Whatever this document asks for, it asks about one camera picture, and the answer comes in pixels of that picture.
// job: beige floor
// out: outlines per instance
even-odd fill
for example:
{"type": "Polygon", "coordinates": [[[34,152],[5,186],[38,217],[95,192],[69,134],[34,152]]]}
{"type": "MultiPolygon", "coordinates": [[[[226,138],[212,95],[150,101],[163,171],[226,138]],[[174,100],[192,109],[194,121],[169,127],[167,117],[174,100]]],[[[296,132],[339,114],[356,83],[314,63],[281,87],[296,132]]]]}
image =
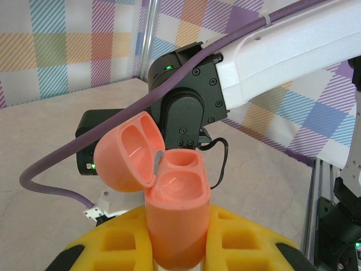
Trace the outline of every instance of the beige floor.
{"type": "MultiPolygon", "coordinates": [[[[73,139],[84,111],[126,107],[146,93],[147,85],[133,79],[0,111],[0,270],[44,270],[67,243],[94,228],[83,205],[22,189],[20,173],[73,139]]],[[[208,131],[230,143],[226,174],[212,203],[300,243],[311,169],[223,123],[208,131]]],[[[222,146],[204,155],[210,182],[221,168],[217,151],[222,146]]],[[[78,174],[74,156],[36,181],[91,200],[105,188],[97,177],[78,174]]]]}

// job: orange case lid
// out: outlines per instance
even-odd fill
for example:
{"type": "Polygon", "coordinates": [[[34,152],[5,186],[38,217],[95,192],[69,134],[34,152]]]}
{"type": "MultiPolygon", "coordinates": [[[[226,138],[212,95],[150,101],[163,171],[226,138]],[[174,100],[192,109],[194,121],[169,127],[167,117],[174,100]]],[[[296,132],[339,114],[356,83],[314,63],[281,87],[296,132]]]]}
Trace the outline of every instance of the orange case lid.
{"type": "Polygon", "coordinates": [[[99,177],[110,188],[140,191],[154,184],[159,151],[165,151],[162,135],[152,117],[141,112],[101,138],[94,163],[99,177]]]}

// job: black cable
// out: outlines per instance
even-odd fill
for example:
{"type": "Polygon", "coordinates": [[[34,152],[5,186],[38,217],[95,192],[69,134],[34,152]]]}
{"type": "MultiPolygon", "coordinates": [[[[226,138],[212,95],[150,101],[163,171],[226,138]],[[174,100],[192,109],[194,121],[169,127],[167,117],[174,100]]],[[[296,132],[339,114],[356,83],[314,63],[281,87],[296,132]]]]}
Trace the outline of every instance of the black cable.
{"type": "Polygon", "coordinates": [[[221,169],[221,174],[219,175],[219,179],[218,182],[214,185],[211,186],[211,189],[216,188],[223,180],[223,176],[224,176],[224,168],[226,167],[226,163],[227,163],[227,158],[228,158],[228,142],[226,139],[224,139],[223,137],[218,137],[215,140],[211,141],[208,145],[205,146],[199,146],[198,148],[201,151],[208,151],[211,148],[214,147],[215,144],[217,144],[217,142],[222,142],[224,145],[224,158],[223,158],[223,164],[222,164],[222,169],[221,169]]]}

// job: orange plastic case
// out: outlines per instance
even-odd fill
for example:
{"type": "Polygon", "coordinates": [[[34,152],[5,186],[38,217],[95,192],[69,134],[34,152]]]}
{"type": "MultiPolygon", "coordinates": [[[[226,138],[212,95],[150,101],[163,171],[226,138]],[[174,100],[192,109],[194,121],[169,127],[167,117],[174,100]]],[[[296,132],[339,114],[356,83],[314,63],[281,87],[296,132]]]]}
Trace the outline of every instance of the orange plastic case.
{"type": "Polygon", "coordinates": [[[204,258],[210,187],[198,151],[165,151],[157,125],[142,112],[99,141],[94,163],[112,189],[146,190],[147,228],[160,266],[187,270],[204,258]]]}

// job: open orange container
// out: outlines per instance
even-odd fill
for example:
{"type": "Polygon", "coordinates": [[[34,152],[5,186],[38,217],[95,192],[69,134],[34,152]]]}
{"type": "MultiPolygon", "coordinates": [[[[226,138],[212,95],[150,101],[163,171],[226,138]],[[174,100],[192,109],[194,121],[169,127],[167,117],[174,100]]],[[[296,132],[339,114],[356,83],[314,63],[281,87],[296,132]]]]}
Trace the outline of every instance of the open orange container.
{"type": "Polygon", "coordinates": [[[162,135],[152,117],[142,112],[101,138],[94,151],[96,172],[114,190],[141,191],[154,184],[159,151],[165,151],[162,135]]]}
{"type": "Polygon", "coordinates": [[[165,151],[157,125],[142,112],[98,142],[94,163],[112,189],[145,190],[153,258],[161,267],[187,270],[204,258],[210,187],[198,151],[165,151]]]}

